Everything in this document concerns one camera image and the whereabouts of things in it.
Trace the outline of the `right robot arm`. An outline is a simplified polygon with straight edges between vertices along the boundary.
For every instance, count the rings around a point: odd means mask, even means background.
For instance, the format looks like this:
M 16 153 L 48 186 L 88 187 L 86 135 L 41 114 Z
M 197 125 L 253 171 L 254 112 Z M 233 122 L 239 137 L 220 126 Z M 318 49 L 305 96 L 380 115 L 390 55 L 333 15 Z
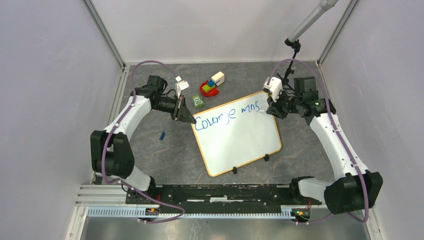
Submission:
M 289 199 L 302 204 L 308 198 L 325 204 L 328 210 L 339 215 L 354 211 L 367 211 L 375 206 L 383 185 L 379 172 L 371 172 L 355 153 L 328 98 L 321 98 L 314 77 L 294 79 L 294 87 L 284 88 L 278 77 L 264 82 L 268 108 L 265 111 L 278 119 L 289 114 L 303 118 L 316 134 L 330 161 L 334 182 L 325 182 L 312 176 L 292 179 Z

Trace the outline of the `yellow framed whiteboard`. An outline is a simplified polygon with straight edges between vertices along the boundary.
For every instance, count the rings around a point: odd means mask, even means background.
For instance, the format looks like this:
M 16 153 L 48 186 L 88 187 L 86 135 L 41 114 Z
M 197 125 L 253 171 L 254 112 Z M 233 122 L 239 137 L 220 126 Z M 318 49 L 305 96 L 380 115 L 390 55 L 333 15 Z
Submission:
M 282 149 L 275 117 L 257 112 L 268 108 L 267 98 L 260 91 L 194 115 L 192 129 L 209 176 L 230 172 Z

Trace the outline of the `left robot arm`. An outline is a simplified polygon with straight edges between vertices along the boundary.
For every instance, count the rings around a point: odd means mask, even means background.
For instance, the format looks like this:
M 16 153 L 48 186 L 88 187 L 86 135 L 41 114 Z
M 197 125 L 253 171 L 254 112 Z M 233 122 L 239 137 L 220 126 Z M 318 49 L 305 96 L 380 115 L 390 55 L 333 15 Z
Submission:
M 153 203 L 157 190 L 153 178 L 135 166 L 130 139 L 141 120 L 152 110 L 170 114 L 173 121 L 195 124 L 183 95 L 169 97 L 164 94 L 167 81 L 150 75 L 146 85 L 131 93 L 125 108 L 104 130 L 90 135 L 91 167 L 96 173 L 116 177 L 130 187 L 138 189 L 138 197 L 145 204 Z

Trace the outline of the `blue marker cap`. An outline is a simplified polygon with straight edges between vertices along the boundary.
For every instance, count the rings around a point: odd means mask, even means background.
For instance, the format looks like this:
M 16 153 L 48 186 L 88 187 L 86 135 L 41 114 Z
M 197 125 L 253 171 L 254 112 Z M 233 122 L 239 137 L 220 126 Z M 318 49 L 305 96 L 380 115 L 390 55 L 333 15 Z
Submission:
M 160 135 L 160 138 L 159 138 L 159 139 L 160 139 L 160 140 L 163 140 L 163 139 L 164 139 L 164 137 L 165 137 L 165 134 L 166 134 L 165 132 L 162 132 L 162 133 L 161 133 L 161 135 Z

